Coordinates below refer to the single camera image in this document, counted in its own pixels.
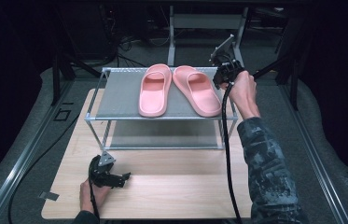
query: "person's left hand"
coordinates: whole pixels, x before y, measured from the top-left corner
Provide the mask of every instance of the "person's left hand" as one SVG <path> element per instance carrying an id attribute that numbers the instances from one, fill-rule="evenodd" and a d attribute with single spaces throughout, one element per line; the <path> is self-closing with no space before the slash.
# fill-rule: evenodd
<path id="1" fill-rule="evenodd" d="M 97 203 L 97 208 L 100 209 L 106 199 L 107 193 L 111 190 L 108 186 L 103 186 L 98 188 L 95 185 L 92 185 L 92 190 L 94 192 L 95 202 Z M 89 179 L 86 179 L 80 185 L 80 210 L 89 211 L 94 214 L 94 209 L 91 203 L 90 195 L 90 184 Z"/>

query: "black curtain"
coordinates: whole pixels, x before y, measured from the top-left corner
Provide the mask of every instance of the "black curtain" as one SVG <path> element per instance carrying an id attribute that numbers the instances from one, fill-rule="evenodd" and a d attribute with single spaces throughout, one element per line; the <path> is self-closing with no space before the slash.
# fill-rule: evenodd
<path id="1" fill-rule="evenodd" d="M 329 143 L 348 165 L 348 1 L 322 1 L 305 73 Z"/>
<path id="2" fill-rule="evenodd" d="M 40 91 L 54 54 L 33 1 L 0 1 L 0 161 Z"/>

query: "person's right hand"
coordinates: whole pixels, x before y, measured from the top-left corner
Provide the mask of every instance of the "person's right hand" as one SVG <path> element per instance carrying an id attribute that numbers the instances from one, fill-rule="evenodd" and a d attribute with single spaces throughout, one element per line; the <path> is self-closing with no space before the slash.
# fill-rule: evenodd
<path id="1" fill-rule="evenodd" d="M 220 87 L 225 90 L 228 83 L 223 83 Z M 237 105 L 243 119 L 260 117 L 258 105 L 256 104 L 256 85 L 254 77 L 247 71 L 242 71 L 234 80 L 229 97 Z"/>

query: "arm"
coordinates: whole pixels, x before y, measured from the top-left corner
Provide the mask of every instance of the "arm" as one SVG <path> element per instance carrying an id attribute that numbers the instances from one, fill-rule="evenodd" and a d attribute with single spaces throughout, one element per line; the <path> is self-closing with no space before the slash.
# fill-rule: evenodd
<path id="1" fill-rule="evenodd" d="M 256 223 L 308 223 L 299 206 L 295 182 L 286 167 L 282 149 L 260 117 L 256 82 L 243 71 L 234 83 L 230 99 L 244 119 L 237 130 L 248 165 L 252 220 Z"/>
<path id="2" fill-rule="evenodd" d="M 110 187 L 98 188 L 92 185 L 92 190 L 94 192 L 95 202 L 97 203 L 97 208 L 100 210 L 107 196 L 107 193 L 111 190 Z M 94 215 L 94 209 L 90 200 L 90 184 L 89 179 L 81 183 L 80 185 L 80 212 L 77 214 L 73 224 L 98 224 L 99 219 Z"/>

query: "slipper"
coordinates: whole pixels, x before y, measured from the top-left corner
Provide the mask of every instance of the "slipper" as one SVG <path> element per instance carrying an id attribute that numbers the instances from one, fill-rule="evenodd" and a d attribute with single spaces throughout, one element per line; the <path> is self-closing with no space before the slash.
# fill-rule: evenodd
<path id="1" fill-rule="evenodd" d="M 174 84 L 202 117 L 214 117 L 221 113 L 221 103 L 209 77 L 191 66 L 179 66 L 174 70 Z"/>
<path id="2" fill-rule="evenodd" d="M 165 113 L 171 81 L 171 69 L 163 63 L 154 64 L 146 70 L 139 94 L 140 115 L 155 118 Z"/>

